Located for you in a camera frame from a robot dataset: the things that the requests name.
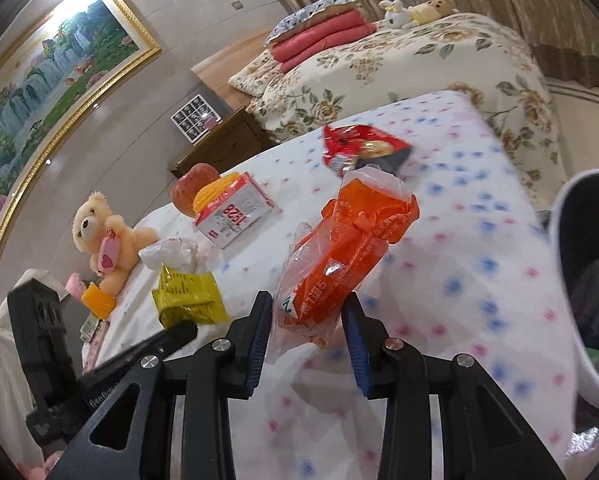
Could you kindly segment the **yellow wrapper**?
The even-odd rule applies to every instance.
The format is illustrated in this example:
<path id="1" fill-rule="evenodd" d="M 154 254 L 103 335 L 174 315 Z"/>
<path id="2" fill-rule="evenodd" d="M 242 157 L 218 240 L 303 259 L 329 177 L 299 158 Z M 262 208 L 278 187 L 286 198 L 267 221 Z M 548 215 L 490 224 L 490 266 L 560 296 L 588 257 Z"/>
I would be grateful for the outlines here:
<path id="1" fill-rule="evenodd" d="M 222 294 L 211 272 L 190 274 L 163 264 L 158 287 L 151 290 L 158 321 L 168 330 L 181 321 L 215 325 L 229 321 Z"/>

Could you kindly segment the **white tissue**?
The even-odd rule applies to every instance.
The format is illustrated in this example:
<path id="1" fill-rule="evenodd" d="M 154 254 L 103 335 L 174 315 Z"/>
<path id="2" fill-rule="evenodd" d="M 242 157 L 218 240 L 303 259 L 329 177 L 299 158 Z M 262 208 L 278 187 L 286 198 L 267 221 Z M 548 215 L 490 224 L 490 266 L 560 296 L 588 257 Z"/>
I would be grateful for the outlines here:
<path id="1" fill-rule="evenodd" d="M 165 238 L 140 249 L 139 257 L 153 271 L 168 266 L 178 272 L 194 273 L 198 264 L 198 244 L 188 238 Z"/>

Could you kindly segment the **orange plastic snack bag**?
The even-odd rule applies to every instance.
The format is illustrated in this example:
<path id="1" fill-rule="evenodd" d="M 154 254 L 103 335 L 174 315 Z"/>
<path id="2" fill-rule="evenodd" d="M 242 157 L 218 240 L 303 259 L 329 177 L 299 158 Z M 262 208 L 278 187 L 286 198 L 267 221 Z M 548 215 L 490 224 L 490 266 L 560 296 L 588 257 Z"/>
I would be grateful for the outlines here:
<path id="1" fill-rule="evenodd" d="M 296 230 L 274 296 L 267 360 L 301 344 L 325 347 L 346 297 L 419 217 L 417 196 L 394 174 L 376 166 L 345 174 L 316 226 Z"/>

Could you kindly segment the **white red paper box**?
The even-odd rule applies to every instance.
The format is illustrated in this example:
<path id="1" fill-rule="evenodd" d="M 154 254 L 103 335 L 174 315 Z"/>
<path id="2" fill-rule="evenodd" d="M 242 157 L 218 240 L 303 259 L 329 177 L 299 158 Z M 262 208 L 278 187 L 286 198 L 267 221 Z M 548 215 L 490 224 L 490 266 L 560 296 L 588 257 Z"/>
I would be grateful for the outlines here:
<path id="1" fill-rule="evenodd" d="M 220 249 L 228 247 L 252 224 L 276 208 L 248 172 L 198 214 L 194 225 Z"/>

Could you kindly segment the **orange foam fruit net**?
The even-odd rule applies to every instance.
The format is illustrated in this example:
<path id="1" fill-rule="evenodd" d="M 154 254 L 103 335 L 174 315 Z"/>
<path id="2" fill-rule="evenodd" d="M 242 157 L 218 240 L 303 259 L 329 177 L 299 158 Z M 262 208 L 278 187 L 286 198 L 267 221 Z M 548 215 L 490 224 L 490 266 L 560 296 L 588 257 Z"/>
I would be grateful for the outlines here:
<path id="1" fill-rule="evenodd" d="M 229 186 L 236 182 L 240 177 L 241 174 L 239 174 L 237 171 L 234 171 L 203 186 L 203 188 L 196 193 L 196 196 L 194 196 L 192 204 L 193 212 L 195 214 L 201 212 L 206 206 L 208 206 L 208 204 L 210 204 L 213 200 L 216 200 L 216 198 L 222 194 L 226 188 L 229 188 Z"/>

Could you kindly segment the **red snack wrapper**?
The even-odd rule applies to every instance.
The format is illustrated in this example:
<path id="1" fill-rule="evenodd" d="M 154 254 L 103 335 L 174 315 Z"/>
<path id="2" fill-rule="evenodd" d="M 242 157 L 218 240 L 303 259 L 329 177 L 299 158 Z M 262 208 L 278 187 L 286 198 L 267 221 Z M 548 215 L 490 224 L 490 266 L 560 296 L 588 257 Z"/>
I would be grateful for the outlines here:
<path id="1" fill-rule="evenodd" d="M 412 153 L 409 143 L 369 125 L 326 125 L 322 140 L 325 166 L 340 178 L 348 171 L 365 166 L 396 176 Z"/>

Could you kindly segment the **beige teddy bear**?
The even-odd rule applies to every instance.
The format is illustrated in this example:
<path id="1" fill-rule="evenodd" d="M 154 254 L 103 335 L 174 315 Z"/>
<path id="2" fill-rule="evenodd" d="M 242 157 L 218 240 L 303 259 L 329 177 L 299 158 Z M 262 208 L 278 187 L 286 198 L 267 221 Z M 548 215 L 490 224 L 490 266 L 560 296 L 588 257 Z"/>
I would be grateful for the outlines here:
<path id="1" fill-rule="evenodd" d="M 72 234 L 76 248 L 89 255 L 91 270 L 101 276 L 99 288 L 112 297 L 123 290 L 140 250 L 158 241 L 155 229 L 127 226 L 100 192 L 91 193 L 77 209 Z"/>

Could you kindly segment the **red apple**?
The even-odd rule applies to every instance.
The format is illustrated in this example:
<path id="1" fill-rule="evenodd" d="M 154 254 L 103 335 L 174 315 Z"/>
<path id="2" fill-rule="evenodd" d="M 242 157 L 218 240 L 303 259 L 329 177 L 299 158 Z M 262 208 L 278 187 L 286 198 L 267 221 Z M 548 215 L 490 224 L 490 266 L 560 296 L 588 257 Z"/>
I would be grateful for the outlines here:
<path id="1" fill-rule="evenodd" d="M 208 185 L 219 179 L 219 172 L 205 162 L 199 162 L 180 177 L 170 188 L 170 199 L 176 209 L 189 218 L 194 217 L 194 197 Z"/>

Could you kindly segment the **wooden nightstand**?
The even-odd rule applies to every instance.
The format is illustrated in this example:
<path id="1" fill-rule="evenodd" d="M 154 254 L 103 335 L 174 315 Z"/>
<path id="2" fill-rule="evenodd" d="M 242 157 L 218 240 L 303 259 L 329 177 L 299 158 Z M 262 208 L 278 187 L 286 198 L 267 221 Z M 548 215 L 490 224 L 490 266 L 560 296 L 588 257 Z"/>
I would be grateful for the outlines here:
<path id="1" fill-rule="evenodd" d="M 180 178 L 198 162 L 206 162 L 222 174 L 274 145 L 255 118 L 240 107 L 178 155 L 170 164 L 170 173 Z"/>

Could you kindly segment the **wooden headboard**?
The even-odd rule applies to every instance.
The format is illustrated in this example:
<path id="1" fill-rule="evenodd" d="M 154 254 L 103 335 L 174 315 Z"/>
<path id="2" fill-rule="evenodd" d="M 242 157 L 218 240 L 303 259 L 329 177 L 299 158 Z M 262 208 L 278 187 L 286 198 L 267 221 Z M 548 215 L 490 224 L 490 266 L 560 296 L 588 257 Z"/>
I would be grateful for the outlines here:
<path id="1" fill-rule="evenodd" d="M 244 37 L 194 65 L 191 72 L 233 110 L 248 106 L 252 98 L 231 87 L 229 78 L 264 51 L 268 34 L 268 30 L 262 29 Z"/>

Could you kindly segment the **framed landscape painting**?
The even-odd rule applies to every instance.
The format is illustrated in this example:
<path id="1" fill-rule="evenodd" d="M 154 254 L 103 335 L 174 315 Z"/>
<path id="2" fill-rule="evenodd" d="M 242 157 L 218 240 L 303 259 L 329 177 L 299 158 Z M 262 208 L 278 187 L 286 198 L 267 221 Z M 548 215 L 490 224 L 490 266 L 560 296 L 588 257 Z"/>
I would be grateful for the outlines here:
<path id="1" fill-rule="evenodd" d="M 52 153 L 161 50 L 124 0 L 63 0 L 1 55 L 0 252 Z"/>

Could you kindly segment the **floral quilt bed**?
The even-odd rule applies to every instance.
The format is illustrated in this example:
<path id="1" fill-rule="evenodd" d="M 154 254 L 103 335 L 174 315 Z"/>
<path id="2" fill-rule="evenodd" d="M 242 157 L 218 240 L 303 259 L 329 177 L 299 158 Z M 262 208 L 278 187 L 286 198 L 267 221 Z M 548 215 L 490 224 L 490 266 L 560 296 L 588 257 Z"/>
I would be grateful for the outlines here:
<path id="1" fill-rule="evenodd" d="M 459 13 L 410 30 L 377 26 L 274 79 L 248 107 L 276 143 L 330 122 L 441 90 L 467 96 L 503 143 L 537 209 L 565 183 L 552 98 L 531 49 L 486 16 Z"/>

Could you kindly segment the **folded red blanket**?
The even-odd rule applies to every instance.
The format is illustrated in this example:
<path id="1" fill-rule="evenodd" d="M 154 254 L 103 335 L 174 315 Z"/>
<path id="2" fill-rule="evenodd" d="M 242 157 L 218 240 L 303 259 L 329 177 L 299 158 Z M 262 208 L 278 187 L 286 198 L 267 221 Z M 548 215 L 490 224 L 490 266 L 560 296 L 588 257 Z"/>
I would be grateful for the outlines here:
<path id="1" fill-rule="evenodd" d="M 269 50 L 285 74 L 315 54 L 351 44 L 376 31 L 377 27 L 367 23 L 358 11 L 349 10 L 276 42 Z"/>

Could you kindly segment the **blue dotted pillow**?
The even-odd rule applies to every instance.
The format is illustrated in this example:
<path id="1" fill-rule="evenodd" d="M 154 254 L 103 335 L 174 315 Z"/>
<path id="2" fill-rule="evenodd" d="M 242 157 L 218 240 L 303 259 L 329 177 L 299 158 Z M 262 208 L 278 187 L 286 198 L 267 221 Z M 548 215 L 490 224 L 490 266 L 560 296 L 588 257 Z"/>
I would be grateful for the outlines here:
<path id="1" fill-rule="evenodd" d="M 283 18 L 269 32 L 264 42 L 266 48 L 289 39 L 303 30 L 318 25 L 350 10 L 357 9 L 361 0 L 317 0 Z"/>

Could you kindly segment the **yellow bear plush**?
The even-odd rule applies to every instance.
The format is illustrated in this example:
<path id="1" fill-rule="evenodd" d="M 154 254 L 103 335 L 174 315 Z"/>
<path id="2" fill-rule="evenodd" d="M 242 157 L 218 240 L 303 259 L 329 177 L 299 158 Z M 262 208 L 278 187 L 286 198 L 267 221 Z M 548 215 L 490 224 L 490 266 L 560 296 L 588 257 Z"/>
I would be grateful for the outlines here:
<path id="1" fill-rule="evenodd" d="M 411 21 L 417 26 L 429 24 L 458 13 L 451 0 L 427 0 L 409 8 Z"/>

